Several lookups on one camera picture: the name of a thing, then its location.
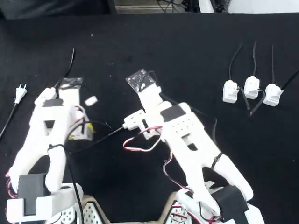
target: black cable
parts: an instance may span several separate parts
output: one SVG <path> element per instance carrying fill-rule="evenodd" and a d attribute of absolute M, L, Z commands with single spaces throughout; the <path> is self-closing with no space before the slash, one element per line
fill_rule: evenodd
<path fill-rule="evenodd" d="M 242 88 L 241 86 L 239 86 L 239 89 L 241 90 L 241 93 L 242 93 L 242 96 L 243 96 L 243 98 L 244 98 L 244 101 L 245 101 L 247 110 L 250 110 L 250 105 L 249 105 L 249 102 L 248 102 L 248 100 L 247 100 L 247 98 L 246 98 L 246 96 L 245 96 L 245 93 L 244 93 L 243 88 Z"/>
<path fill-rule="evenodd" d="M 52 150 L 54 149 L 55 147 L 62 147 L 64 149 L 64 152 L 65 152 L 65 156 L 66 156 L 66 164 L 67 164 L 67 167 L 69 169 L 69 172 L 70 172 L 70 175 L 71 175 L 71 182 L 73 184 L 73 187 L 74 187 L 74 190 L 75 190 L 75 193 L 76 193 L 76 198 L 77 198 L 77 202 L 78 202 L 78 205 L 79 205 L 79 210 L 80 210 L 80 214 L 81 214 L 81 221 L 82 221 L 82 224 L 84 224 L 84 216 L 83 216 L 83 208 L 82 208 L 82 203 L 81 203 L 81 200 L 80 200 L 80 195 L 79 195 L 79 192 L 78 192 L 78 189 L 77 189 L 77 185 L 76 185 L 76 182 L 75 182 L 75 179 L 74 179 L 74 174 L 72 172 L 72 169 L 71 169 L 71 165 L 70 165 L 70 155 L 69 153 L 65 150 L 65 146 L 63 144 L 57 144 L 57 145 L 49 145 L 49 148 L 48 148 L 48 151 L 49 150 Z"/>
<path fill-rule="evenodd" d="M 219 217 L 215 217 L 214 219 L 208 219 L 208 218 L 204 218 L 203 216 L 202 216 L 202 214 L 201 214 L 201 203 L 199 202 L 199 214 L 200 214 L 200 216 L 201 216 L 201 218 L 203 219 L 203 220 L 205 220 L 205 221 L 207 221 L 207 222 L 216 222 L 217 221 L 217 219 L 219 218 Z"/>
<path fill-rule="evenodd" d="M 293 75 L 288 79 L 288 81 L 286 81 L 286 83 L 281 87 L 281 89 L 284 90 L 298 74 L 299 74 L 299 69 L 293 73 Z"/>
<path fill-rule="evenodd" d="M 214 161 L 213 161 L 213 163 L 212 163 L 212 165 L 211 165 L 211 169 L 214 169 L 216 163 L 219 161 L 219 159 L 220 159 L 220 157 L 221 157 L 222 155 L 223 155 L 223 152 L 220 152 L 220 153 L 218 154 L 218 156 L 216 156 L 216 157 L 214 158 Z"/>
<path fill-rule="evenodd" d="M 254 45 L 253 45 L 253 63 L 254 63 L 254 69 L 253 69 L 253 72 L 252 72 L 252 76 L 256 76 L 256 44 L 257 42 L 255 41 L 254 42 Z"/>
<path fill-rule="evenodd" d="M 163 9 L 163 7 L 161 6 L 160 2 L 161 2 L 161 0 L 157 0 L 157 4 L 160 6 L 160 8 L 162 9 L 162 11 L 163 11 L 164 13 L 166 13 L 166 11 L 165 11 L 165 10 Z"/>
<path fill-rule="evenodd" d="M 62 212 L 60 212 L 60 217 L 55 222 L 50 223 L 50 224 L 54 224 L 54 223 L 58 222 L 58 220 L 61 218 L 61 216 L 62 216 Z"/>
<path fill-rule="evenodd" d="M 61 81 L 63 80 L 63 78 L 66 78 L 66 77 L 69 75 L 69 73 L 70 73 L 70 71 L 71 71 L 71 69 L 72 69 L 72 67 L 73 67 L 73 64 L 74 64 L 74 58 L 75 58 L 75 49 L 73 48 L 73 51 L 72 51 L 72 54 L 71 54 L 71 61 L 70 61 L 69 68 L 68 68 L 68 70 L 65 72 L 65 74 L 62 76 L 62 78 L 60 78 L 60 79 L 57 81 L 57 83 L 54 85 L 54 88 L 55 88 L 55 89 L 57 89 L 57 87 L 60 85 L 60 83 L 61 83 Z"/>
<path fill-rule="evenodd" d="M 261 100 L 257 103 L 257 105 L 252 109 L 252 111 L 250 112 L 250 115 L 252 116 L 253 113 L 260 107 L 260 105 L 262 105 L 263 100 L 266 98 L 266 92 L 264 90 L 259 90 L 261 92 L 263 92 L 263 97 L 261 98 Z"/>
<path fill-rule="evenodd" d="M 85 147 L 84 149 L 80 149 L 80 150 L 77 150 L 77 151 L 75 151 L 75 152 L 70 152 L 70 154 L 75 154 L 75 153 L 79 153 L 79 152 L 83 152 L 83 151 L 85 151 L 85 150 L 88 150 L 88 149 L 94 147 L 95 145 L 99 144 L 101 141 L 103 141 L 103 140 L 109 138 L 111 135 L 114 135 L 115 133 L 117 133 L 117 132 L 119 132 L 119 131 L 121 131 L 121 130 L 123 130 L 123 129 L 124 129 L 124 127 L 121 126 L 121 127 L 119 127 L 118 129 L 116 129 L 115 131 L 113 131 L 113 132 L 111 132 L 111 133 L 105 135 L 104 137 L 100 138 L 100 139 L 97 140 L 95 143 L 93 143 L 93 144 L 91 144 L 91 145 Z"/>
<path fill-rule="evenodd" d="M 275 77 L 274 77 L 274 45 L 271 47 L 271 61 L 272 61 L 272 83 L 275 83 Z"/>
<path fill-rule="evenodd" d="M 143 75 L 142 79 L 140 80 L 139 87 L 138 87 L 138 92 L 142 92 L 142 91 L 143 91 L 142 84 L 143 84 L 143 82 L 144 82 L 144 79 L 145 79 L 146 76 L 151 77 L 150 74 L 153 74 L 153 75 L 154 75 L 155 82 L 156 82 L 156 84 L 158 84 L 158 82 L 157 82 L 157 76 L 156 76 L 155 72 L 154 72 L 154 71 L 146 72 L 146 73 Z"/>
<path fill-rule="evenodd" d="M 106 126 L 106 124 L 103 123 L 103 122 L 101 122 L 101 121 L 95 121 L 95 120 L 94 120 L 94 121 L 83 121 L 83 122 L 81 122 L 80 124 L 77 124 L 76 126 L 74 126 L 74 127 L 70 130 L 70 132 L 69 132 L 68 135 L 66 136 L 65 145 L 66 145 L 67 141 L 69 140 L 69 137 L 70 137 L 70 135 L 72 134 L 72 132 L 73 132 L 74 130 L 76 130 L 79 126 L 84 125 L 84 124 L 101 124 L 101 125 Z M 73 184 L 74 189 L 75 189 L 75 193 L 76 193 L 76 197 L 77 197 L 77 202 L 78 202 L 78 204 L 79 204 L 79 209 L 80 209 L 80 213 L 81 213 L 82 224 L 84 224 L 83 208 L 82 208 L 82 204 L 81 204 L 80 196 L 79 196 L 79 193 L 78 193 L 78 189 L 77 189 L 77 186 L 76 186 L 76 182 L 75 182 L 75 180 L 74 180 L 74 175 L 73 175 L 73 172 L 72 172 L 72 169 L 71 169 L 71 165 L 69 164 L 69 161 L 70 161 L 70 154 L 69 154 L 69 152 L 68 152 L 67 150 L 65 150 L 65 146 L 62 145 L 62 144 L 58 144 L 58 145 L 54 145 L 54 146 L 49 145 L 48 150 L 51 150 L 51 149 L 53 149 L 53 148 L 55 148 L 55 147 L 58 147 L 58 146 L 61 146 L 61 147 L 64 149 L 64 151 L 65 151 L 66 164 L 67 164 L 67 166 L 68 166 L 68 169 L 69 169 L 69 172 L 70 172 L 70 175 L 71 175 L 71 181 L 72 181 L 72 184 Z"/>
<path fill-rule="evenodd" d="M 9 115 L 7 121 L 6 121 L 6 124 L 4 125 L 4 127 L 3 127 L 3 129 L 2 129 L 2 131 L 0 133 L 0 140 L 1 140 L 2 136 L 4 135 L 4 132 L 6 131 L 6 129 L 7 129 L 8 125 L 9 125 L 11 119 L 13 118 L 14 112 L 15 112 L 15 110 L 16 110 L 17 107 L 18 107 L 18 104 L 14 103 L 14 106 L 13 106 L 11 112 L 10 112 L 10 115 Z"/>
<path fill-rule="evenodd" d="M 232 64 L 233 64 L 235 58 L 237 57 L 238 53 L 242 49 L 242 47 L 243 47 L 243 44 L 241 43 L 239 45 L 237 51 L 235 52 L 234 56 L 232 57 L 232 60 L 230 61 L 229 68 L 228 68 L 228 77 L 229 77 L 229 80 L 232 80 L 232 75 L 231 75 Z"/>

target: small white block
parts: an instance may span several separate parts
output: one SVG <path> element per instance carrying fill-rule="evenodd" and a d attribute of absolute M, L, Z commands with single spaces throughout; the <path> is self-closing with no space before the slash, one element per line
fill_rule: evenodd
<path fill-rule="evenodd" d="M 263 103 L 269 106 L 277 106 L 279 104 L 280 96 L 284 92 L 275 84 L 269 84 L 266 87 L 266 98 L 263 100 Z"/>
<path fill-rule="evenodd" d="M 238 99 L 238 92 L 239 89 L 237 83 L 232 80 L 226 81 L 223 86 L 223 102 L 234 104 Z"/>
<path fill-rule="evenodd" d="M 260 88 L 260 80 L 255 76 L 249 76 L 245 81 L 244 94 L 249 99 L 256 99 Z"/>
<path fill-rule="evenodd" d="M 97 99 L 95 96 L 92 96 L 92 97 L 88 98 L 88 99 L 85 101 L 85 104 L 86 104 L 86 106 L 92 106 L 92 105 L 94 105 L 97 101 L 98 101 L 98 99 Z"/>

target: black cloth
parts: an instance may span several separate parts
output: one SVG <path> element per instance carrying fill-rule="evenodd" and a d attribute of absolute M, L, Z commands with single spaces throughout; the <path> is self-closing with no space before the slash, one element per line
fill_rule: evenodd
<path fill-rule="evenodd" d="M 254 41 L 258 41 L 261 88 L 271 82 L 271 44 L 275 45 L 275 80 L 283 85 L 298 68 L 297 23 L 299 14 L 110 15 L 0 22 L 0 127 L 13 106 L 15 88 L 19 83 L 28 85 L 0 142 L 1 172 L 8 170 L 22 147 L 35 98 L 63 75 L 71 49 L 76 48 L 70 77 L 84 77 L 89 91 L 82 88 L 82 101 L 92 94 L 99 99 L 87 108 L 90 119 L 105 120 L 113 129 L 120 127 L 124 117 L 141 109 L 125 78 L 141 68 L 154 70 L 165 95 L 217 117 L 217 144 L 252 186 L 251 203 L 261 210 L 265 222 L 296 223 L 299 78 L 285 89 L 277 107 L 262 105 L 252 117 L 241 95 L 235 104 L 223 103 L 222 88 L 240 42 L 244 48 L 233 65 L 232 79 L 243 85 L 252 74 Z M 257 100 L 249 103 L 253 106 Z M 200 119 L 211 135 L 214 120 Z M 95 130 L 95 138 L 109 132 L 98 125 Z M 170 193 L 178 190 L 162 172 L 168 158 L 164 144 L 151 153 L 122 148 L 124 140 L 135 134 L 123 131 L 72 156 L 76 181 L 85 194 L 98 200 L 112 222 L 157 220 Z M 142 138 L 139 143 L 146 145 Z M 88 144 L 71 142 L 67 149 Z M 47 171 L 46 162 L 43 158 L 32 173 Z M 185 183 L 175 161 L 168 171 Z M 70 181 L 67 172 L 65 181 Z M 2 178 L 1 211 L 8 198 L 4 183 Z"/>
<path fill-rule="evenodd" d="M 59 15 L 108 14 L 106 0 L 2 0 L 6 19 L 28 19 Z"/>

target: power cord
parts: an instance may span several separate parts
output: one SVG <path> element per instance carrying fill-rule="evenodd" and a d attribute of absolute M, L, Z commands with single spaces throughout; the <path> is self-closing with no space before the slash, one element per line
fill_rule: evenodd
<path fill-rule="evenodd" d="M 66 78 L 68 75 L 69 75 L 69 73 L 70 73 L 70 71 L 71 71 L 71 69 L 72 69 L 72 67 L 73 67 L 73 64 L 74 64 L 74 58 L 75 58 L 75 49 L 73 48 L 73 51 L 72 51 L 72 54 L 71 54 L 71 60 L 70 60 L 70 65 L 69 65 L 69 68 L 68 68 L 68 70 L 65 72 L 65 74 L 57 81 L 57 83 L 54 85 L 54 88 L 55 89 L 57 89 L 57 87 L 59 87 L 59 85 L 60 85 L 60 83 L 62 82 L 62 80 L 64 79 L 64 78 Z"/>
<path fill-rule="evenodd" d="M 232 65 L 235 61 L 235 58 L 237 57 L 237 55 L 239 54 L 240 50 L 242 49 L 243 47 L 243 44 L 240 43 L 237 51 L 235 52 L 234 56 L 232 57 L 232 60 L 230 61 L 230 64 L 229 64 L 229 67 L 228 67 L 228 77 L 229 77 L 229 80 L 232 80 L 232 75 L 231 75 L 231 70 L 232 70 Z"/>
<path fill-rule="evenodd" d="M 2 131 L 0 133 L 0 140 L 1 140 L 2 136 L 4 135 L 4 133 L 5 133 L 6 129 L 7 129 L 7 127 L 8 127 L 11 119 L 13 118 L 13 115 L 14 115 L 14 113 L 15 113 L 15 111 L 16 111 L 16 109 L 17 109 L 17 107 L 18 107 L 18 105 L 19 105 L 19 103 L 21 101 L 21 99 L 27 93 L 26 86 L 27 85 L 25 84 L 24 87 L 22 88 L 22 83 L 21 83 L 20 86 L 18 88 L 16 88 L 15 99 L 14 99 L 14 106 L 13 106 L 11 112 L 10 112 L 10 115 L 9 115 L 7 121 L 6 121 L 6 124 L 4 125 L 4 127 L 3 127 L 3 129 L 2 129 Z"/>
<path fill-rule="evenodd" d="M 255 41 L 254 45 L 253 45 L 253 63 L 254 63 L 254 69 L 253 69 L 253 72 L 252 72 L 252 76 L 256 76 L 256 69 L 257 69 L 257 66 L 256 66 L 256 44 L 257 44 L 257 41 Z"/>

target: wire bundle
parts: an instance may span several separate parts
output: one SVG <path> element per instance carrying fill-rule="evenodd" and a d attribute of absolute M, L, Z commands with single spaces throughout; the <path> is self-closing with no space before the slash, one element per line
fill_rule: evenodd
<path fill-rule="evenodd" d="M 183 3 L 183 1 L 181 2 L 181 3 L 175 3 L 174 2 L 175 0 L 170 0 L 170 1 L 168 1 L 168 0 L 157 0 L 157 4 L 160 6 L 160 8 L 162 9 L 162 11 L 164 12 L 164 13 L 167 13 L 167 9 L 168 9 L 168 7 L 171 5 L 171 7 L 172 7 L 172 13 L 174 13 L 174 11 L 176 11 L 177 13 L 179 12 L 177 9 L 176 9 L 176 7 L 181 7 L 181 8 L 183 8 L 183 9 L 185 9 L 185 6 L 182 4 Z M 161 4 L 160 4 L 160 2 L 166 2 L 166 3 L 168 3 L 168 5 L 166 6 L 166 8 L 164 9 L 162 6 L 161 6 Z"/>
<path fill-rule="evenodd" d="M 128 150 L 128 151 L 134 151 L 134 152 L 150 152 L 152 151 L 157 144 L 161 141 L 161 136 L 159 137 L 159 139 L 153 144 L 153 146 L 151 148 L 148 149 L 143 149 L 143 148 L 137 148 L 137 147 L 128 147 L 126 146 L 129 142 L 131 142 L 133 139 L 135 139 L 137 136 L 141 135 L 144 132 L 150 131 L 150 130 L 157 130 L 157 129 L 161 129 L 162 126 L 154 126 L 154 127 L 148 127 L 146 129 L 144 129 L 143 131 L 139 132 L 136 136 L 129 138 L 127 140 L 124 141 L 124 143 L 122 144 L 122 146 L 124 147 L 124 149 Z"/>
<path fill-rule="evenodd" d="M 181 205 L 173 205 L 172 208 L 173 208 L 173 209 L 174 209 L 174 208 L 182 208 L 182 206 L 181 206 Z M 199 220 L 199 219 L 198 219 L 192 212 L 187 211 L 187 210 L 186 210 L 186 212 L 187 212 L 187 214 L 188 214 L 189 216 L 191 216 L 197 223 L 201 224 L 200 220 Z M 201 205 L 200 205 L 200 203 L 199 203 L 199 214 L 200 214 L 201 218 L 202 218 L 203 220 L 209 222 L 209 224 L 218 222 L 218 221 L 220 221 L 220 220 L 222 219 L 221 216 L 220 216 L 220 217 L 212 216 L 212 217 L 210 217 L 210 218 L 204 218 L 204 217 L 202 216 L 202 214 L 201 214 Z M 171 215 L 174 215 L 174 216 L 178 216 L 178 217 L 187 219 L 186 216 L 182 216 L 182 215 L 177 214 L 177 213 L 171 213 Z"/>

